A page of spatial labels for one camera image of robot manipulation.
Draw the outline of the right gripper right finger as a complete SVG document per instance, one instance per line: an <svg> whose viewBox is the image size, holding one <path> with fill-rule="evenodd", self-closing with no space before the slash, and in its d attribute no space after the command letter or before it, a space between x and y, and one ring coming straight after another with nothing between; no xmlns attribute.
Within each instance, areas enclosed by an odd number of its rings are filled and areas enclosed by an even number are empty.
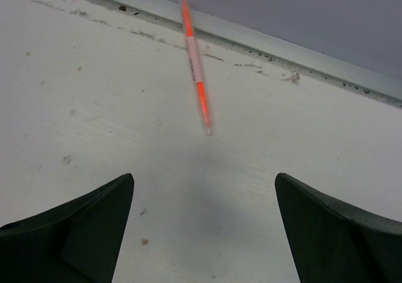
<svg viewBox="0 0 402 283"><path fill-rule="evenodd" d="M401 282L401 222L285 173L274 186L301 282Z"/></svg>

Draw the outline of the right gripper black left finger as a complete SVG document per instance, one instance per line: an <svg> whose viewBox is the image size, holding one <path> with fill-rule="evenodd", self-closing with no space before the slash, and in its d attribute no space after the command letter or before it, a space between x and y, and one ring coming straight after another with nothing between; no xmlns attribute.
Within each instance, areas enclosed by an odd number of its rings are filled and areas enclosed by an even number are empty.
<svg viewBox="0 0 402 283"><path fill-rule="evenodd" d="M112 282L134 194L124 174L1 227L1 282Z"/></svg>

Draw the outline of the orange gel pen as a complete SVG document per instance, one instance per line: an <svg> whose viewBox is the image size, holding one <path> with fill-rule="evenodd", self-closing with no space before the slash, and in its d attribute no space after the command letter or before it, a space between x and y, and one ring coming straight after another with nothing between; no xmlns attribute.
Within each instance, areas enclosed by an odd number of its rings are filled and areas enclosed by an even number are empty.
<svg viewBox="0 0 402 283"><path fill-rule="evenodd" d="M205 134L210 136L213 133L212 118L209 106L209 96L205 86L204 68L202 65L201 53L198 48L197 38L192 23L190 7L187 0L179 0L180 13L182 16L183 34L188 52L188 60L192 79L195 84L198 109Z"/></svg>

